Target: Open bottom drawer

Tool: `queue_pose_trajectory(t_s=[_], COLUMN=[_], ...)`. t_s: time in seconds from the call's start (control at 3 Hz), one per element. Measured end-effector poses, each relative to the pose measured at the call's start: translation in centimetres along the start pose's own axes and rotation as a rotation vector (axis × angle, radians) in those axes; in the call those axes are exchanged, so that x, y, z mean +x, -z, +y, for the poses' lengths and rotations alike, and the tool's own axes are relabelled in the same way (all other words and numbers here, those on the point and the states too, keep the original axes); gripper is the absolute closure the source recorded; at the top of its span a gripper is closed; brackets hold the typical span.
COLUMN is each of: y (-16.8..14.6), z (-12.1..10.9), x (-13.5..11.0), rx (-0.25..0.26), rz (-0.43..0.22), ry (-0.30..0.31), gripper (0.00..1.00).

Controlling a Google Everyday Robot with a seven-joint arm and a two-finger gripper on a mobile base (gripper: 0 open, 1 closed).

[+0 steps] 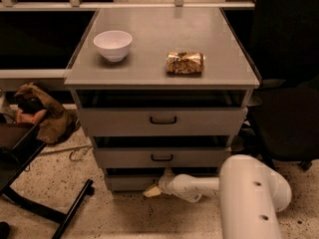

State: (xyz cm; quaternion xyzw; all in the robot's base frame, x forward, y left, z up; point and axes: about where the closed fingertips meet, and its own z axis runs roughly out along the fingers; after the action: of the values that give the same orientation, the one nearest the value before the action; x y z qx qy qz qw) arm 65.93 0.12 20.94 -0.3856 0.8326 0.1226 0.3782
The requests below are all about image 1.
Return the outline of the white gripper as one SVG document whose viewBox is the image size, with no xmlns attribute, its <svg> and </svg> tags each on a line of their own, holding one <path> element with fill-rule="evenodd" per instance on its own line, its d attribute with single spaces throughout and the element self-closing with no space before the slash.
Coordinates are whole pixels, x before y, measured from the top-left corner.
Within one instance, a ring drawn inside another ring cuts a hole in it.
<svg viewBox="0 0 319 239">
<path fill-rule="evenodd" d="M 143 192 L 143 196 L 155 197 L 165 193 L 195 203 L 199 201 L 201 194 L 196 190 L 194 182 L 195 177 L 187 174 L 173 175 L 172 169 L 167 167 L 159 180 L 159 186 L 152 185 Z"/>
</svg>

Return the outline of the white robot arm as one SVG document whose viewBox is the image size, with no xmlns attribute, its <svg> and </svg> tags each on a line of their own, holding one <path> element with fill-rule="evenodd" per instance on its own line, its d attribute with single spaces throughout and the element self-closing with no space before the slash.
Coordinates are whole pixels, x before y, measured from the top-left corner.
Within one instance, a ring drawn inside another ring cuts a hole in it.
<svg viewBox="0 0 319 239">
<path fill-rule="evenodd" d="M 277 213 L 292 199 L 291 187 L 281 174 L 243 154 L 229 157 L 217 177 L 175 175 L 168 168 L 144 196 L 163 193 L 190 203 L 217 193 L 222 239 L 282 239 Z"/>
</svg>

